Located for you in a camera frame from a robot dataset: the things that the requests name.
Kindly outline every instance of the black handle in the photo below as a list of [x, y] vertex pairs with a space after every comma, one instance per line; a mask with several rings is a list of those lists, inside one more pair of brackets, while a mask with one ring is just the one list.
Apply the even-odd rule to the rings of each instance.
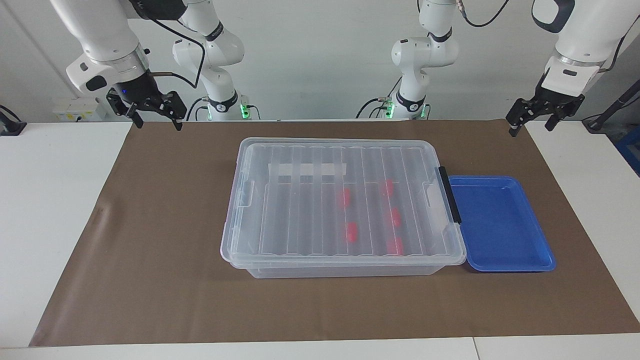
[[442, 178], [442, 184], [444, 185], [444, 192], [447, 194], [447, 201], [449, 201], [449, 208], [451, 209], [451, 216], [453, 221], [458, 224], [462, 224], [462, 218], [460, 217], [460, 211], [458, 211], [458, 204], [456, 204], [456, 198], [453, 196], [453, 189], [449, 182], [449, 176], [447, 175], [447, 169], [445, 167], [439, 167], [440, 177]]

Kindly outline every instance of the white label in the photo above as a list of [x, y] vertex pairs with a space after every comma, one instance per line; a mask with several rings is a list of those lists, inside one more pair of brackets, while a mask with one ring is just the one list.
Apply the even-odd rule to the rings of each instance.
[[[313, 176], [314, 175], [314, 164], [300, 164], [300, 176]], [[322, 176], [335, 176], [335, 165], [334, 164], [320, 164], [320, 175]], [[271, 164], [269, 164], [269, 174], [271, 174]], [[342, 176], [347, 174], [347, 164], [342, 164]], [[278, 166], [278, 175], [279, 176], [292, 176], [293, 175], [293, 164], [280, 164]]]

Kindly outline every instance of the plastic storage box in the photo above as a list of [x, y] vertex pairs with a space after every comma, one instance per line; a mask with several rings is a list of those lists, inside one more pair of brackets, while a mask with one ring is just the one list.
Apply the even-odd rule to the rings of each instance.
[[256, 278], [430, 275], [465, 261], [434, 148], [247, 138], [221, 254]]

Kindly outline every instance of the white tabletop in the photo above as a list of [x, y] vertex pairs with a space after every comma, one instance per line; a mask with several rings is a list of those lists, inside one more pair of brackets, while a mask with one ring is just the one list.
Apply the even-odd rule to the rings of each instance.
[[[93, 209], [128, 123], [30, 124], [0, 138], [2, 359], [637, 359], [640, 334], [24, 348]], [[577, 122], [527, 125], [637, 317], [640, 179], [604, 135]]]

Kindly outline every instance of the green light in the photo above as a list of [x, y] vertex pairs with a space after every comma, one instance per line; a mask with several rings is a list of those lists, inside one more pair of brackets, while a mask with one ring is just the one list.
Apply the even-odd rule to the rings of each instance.
[[243, 119], [248, 119], [249, 116], [251, 116], [251, 113], [249, 112], [249, 109], [246, 107], [245, 104], [240, 104], [240, 111], [242, 112]]
[[385, 116], [387, 116], [387, 119], [391, 119], [392, 117], [394, 117], [394, 109], [396, 108], [396, 105], [392, 102], [387, 103], [387, 113], [385, 114]]

